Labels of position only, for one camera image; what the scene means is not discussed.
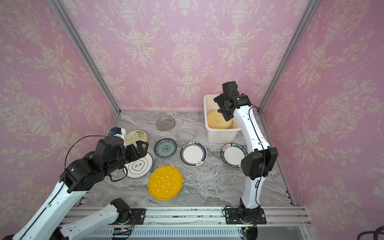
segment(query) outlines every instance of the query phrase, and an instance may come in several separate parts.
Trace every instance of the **wall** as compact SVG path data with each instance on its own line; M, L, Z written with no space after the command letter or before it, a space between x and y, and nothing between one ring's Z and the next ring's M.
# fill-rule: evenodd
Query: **wall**
M307 0L62 0L121 109L203 109L236 81L260 104Z
M46 0L0 2L0 238L40 208L69 147L116 115ZM84 139L69 161L95 147Z
M264 114L320 240L384 222L383 8L321 1Z

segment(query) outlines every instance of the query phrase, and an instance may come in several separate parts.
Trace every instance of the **floral wallpaper pattern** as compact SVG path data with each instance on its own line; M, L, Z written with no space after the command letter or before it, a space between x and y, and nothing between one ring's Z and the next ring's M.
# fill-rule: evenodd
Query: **floral wallpaper pattern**
M383 7L321 1L264 114L320 240L384 222Z
M40 208L80 137L104 134L115 119L49 3L0 1L0 238ZM68 162L94 149L84 139Z
M260 104L307 0L61 0L121 109L203 109L236 80Z

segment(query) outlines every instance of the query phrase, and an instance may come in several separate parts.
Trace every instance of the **white plastic container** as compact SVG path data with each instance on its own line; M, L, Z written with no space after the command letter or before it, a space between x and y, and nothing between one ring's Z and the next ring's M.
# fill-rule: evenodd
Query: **white plastic container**
M237 132L241 130L236 119L233 118L231 126L227 129L214 129L210 128L207 123L207 115L215 110L218 110L219 107L215 103L214 98L219 94L210 94L204 96L204 119L205 119L205 128L207 129L207 139L208 142L212 143L229 143L233 142Z

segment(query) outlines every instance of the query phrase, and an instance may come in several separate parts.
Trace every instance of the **black mounting plate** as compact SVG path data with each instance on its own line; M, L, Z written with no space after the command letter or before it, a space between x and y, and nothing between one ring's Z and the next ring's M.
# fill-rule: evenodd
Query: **black mounting plate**
M244 224L240 220L240 213L238 211L238 208L226 208L224 210L224 215L225 215L225 222L227 224ZM266 224L266 218L265 218L265 213L264 209L260 208L259 214L256 217L256 224Z
M145 219L145 211L146 209L131 209L132 215L135 217L135 225L143 225L144 219ZM133 218L130 218L129 221L125 225L132 225Z

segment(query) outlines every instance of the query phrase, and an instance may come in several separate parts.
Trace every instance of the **white plate with black rim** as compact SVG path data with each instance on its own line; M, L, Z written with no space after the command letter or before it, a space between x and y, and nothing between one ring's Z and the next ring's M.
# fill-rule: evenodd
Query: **white plate with black rim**
M152 168L153 160L152 156L147 153L145 157L137 159L134 162L130 162L125 166L128 169L127 176L130 178L139 178L146 175Z
M237 143L228 143L220 151L221 160L231 168L241 168L241 160L248 155L246 149Z
M199 142L187 142L181 147L179 155L185 165L197 167L207 159L207 149Z

